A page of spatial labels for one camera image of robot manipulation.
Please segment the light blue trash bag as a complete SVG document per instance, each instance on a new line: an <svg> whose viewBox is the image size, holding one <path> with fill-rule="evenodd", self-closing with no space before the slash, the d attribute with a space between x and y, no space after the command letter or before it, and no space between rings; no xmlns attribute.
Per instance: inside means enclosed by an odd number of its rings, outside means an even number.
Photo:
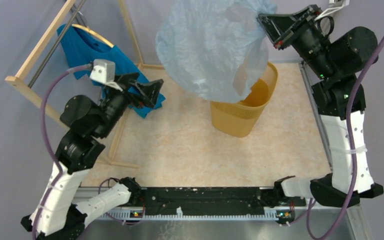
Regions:
<svg viewBox="0 0 384 240"><path fill-rule="evenodd" d="M259 14L271 0L178 0L155 37L158 59L183 90L202 99L244 100L267 68L267 33Z"/></svg>

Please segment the yellow mesh trash bin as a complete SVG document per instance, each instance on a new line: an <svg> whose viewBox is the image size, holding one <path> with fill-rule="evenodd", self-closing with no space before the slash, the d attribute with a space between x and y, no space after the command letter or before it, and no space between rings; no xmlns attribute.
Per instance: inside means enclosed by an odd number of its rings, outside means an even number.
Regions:
<svg viewBox="0 0 384 240"><path fill-rule="evenodd" d="M278 70L269 62L251 93L238 103L210 102L212 125L218 131L243 138L250 134L270 102L278 81Z"/></svg>

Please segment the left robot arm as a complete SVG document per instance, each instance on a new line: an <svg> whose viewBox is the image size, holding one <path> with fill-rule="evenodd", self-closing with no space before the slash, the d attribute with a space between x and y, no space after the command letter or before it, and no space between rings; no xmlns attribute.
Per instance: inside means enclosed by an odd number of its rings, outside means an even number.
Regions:
<svg viewBox="0 0 384 240"><path fill-rule="evenodd" d="M125 204L134 207L140 202L140 185L133 177L124 177L109 190L73 203L80 184L105 149L100 140L110 134L126 109L156 105L164 81L141 83L138 78L137 72L116 75L104 88L100 102L85 95L72 97L60 116L69 129L56 150L50 146L45 117L40 118L42 138L53 165L38 206L21 220L34 240L75 240L109 210Z"/></svg>

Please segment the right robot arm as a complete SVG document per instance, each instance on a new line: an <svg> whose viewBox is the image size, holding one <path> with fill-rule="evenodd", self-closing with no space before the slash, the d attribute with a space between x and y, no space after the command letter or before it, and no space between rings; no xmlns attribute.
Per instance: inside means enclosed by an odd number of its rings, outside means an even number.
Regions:
<svg viewBox="0 0 384 240"><path fill-rule="evenodd" d="M349 206L354 206L362 198L372 199L384 193L383 186L374 182L367 163L363 130L366 99L356 77L377 48L378 40L369 28L356 26L330 41L321 28L326 18L315 4L292 14L260 13L256 18L277 50L293 47L319 78L311 87L312 97L331 158L332 170L326 176L277 180L273 200L279 206L303 197L340 208L347 195Z"/></svg>

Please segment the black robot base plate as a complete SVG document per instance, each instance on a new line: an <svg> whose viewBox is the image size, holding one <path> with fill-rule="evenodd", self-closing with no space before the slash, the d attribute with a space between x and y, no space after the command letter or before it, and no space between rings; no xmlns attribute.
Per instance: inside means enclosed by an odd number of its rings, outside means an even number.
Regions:
<svg viewBox="0 0 384 240"><path fill-rule="evenodd" d="M265 208L307 205L300 197L281 197L264 187L147 187L128 204L144 207L147 216L175 215L178 208L186 216L256 216Z"/></svg>

